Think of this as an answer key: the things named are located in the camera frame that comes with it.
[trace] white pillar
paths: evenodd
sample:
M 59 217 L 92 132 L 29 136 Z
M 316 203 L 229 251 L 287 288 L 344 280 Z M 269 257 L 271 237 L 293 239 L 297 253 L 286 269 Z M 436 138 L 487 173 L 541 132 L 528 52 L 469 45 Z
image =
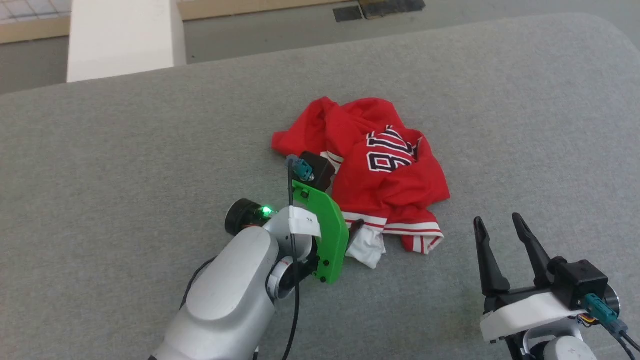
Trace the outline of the white pillar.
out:
M 67 83 L 185 64 L 176 0 L 73 0 Z

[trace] white tape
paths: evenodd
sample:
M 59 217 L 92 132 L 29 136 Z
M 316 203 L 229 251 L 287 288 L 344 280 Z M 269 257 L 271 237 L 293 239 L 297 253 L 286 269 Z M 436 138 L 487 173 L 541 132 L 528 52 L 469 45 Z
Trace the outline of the white tape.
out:
M 316 214 L 303 208 L 289 206 L 289 231 L 320 237 L 320 223 Z

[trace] gray floor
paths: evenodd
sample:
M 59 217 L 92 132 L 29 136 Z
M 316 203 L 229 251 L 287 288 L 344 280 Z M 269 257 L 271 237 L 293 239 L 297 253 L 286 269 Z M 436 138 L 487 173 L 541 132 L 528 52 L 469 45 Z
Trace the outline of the gray floor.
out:
M 584 12 L 622 30 L 640 47 L 640 0 L 425 0 L 424 11 L 336 23 L 333 8 L 311 6 L 185 23 L 188 61 L 234 58 L 299 47 L 384 37 L 470 22 Z M 0 45 L 0 94 L 63 83 L 68 38 Z

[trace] red garment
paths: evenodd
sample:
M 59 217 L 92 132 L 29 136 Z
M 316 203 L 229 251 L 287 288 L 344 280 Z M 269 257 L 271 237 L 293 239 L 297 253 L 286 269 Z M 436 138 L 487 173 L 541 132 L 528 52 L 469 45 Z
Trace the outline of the red garment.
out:
M 311 151 L 338 170 L 332 197 L 351 223 L 403 235 L 408 251 L 427 254 L 443 235 L 434 202 L 449 198 L 440 164 L 424 135 L 405 128 L 393 104 L 362 99 L 344 106 L 327 97 L 312 102 L 272 148 L 286 156 Z

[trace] black floor patch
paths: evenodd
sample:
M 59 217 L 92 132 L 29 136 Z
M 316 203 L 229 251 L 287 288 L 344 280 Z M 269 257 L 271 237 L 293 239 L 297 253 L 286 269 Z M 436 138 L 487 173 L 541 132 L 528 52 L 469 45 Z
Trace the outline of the black floor patch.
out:
M 367 19 L 377 19 L 394 13 L 419 12 L 424 0 L 358 0 Z
M 348 6 L 346 8 L 333 9 L 333 15 L 335 16 L 336 22 L 362 19 L 359 6 Z

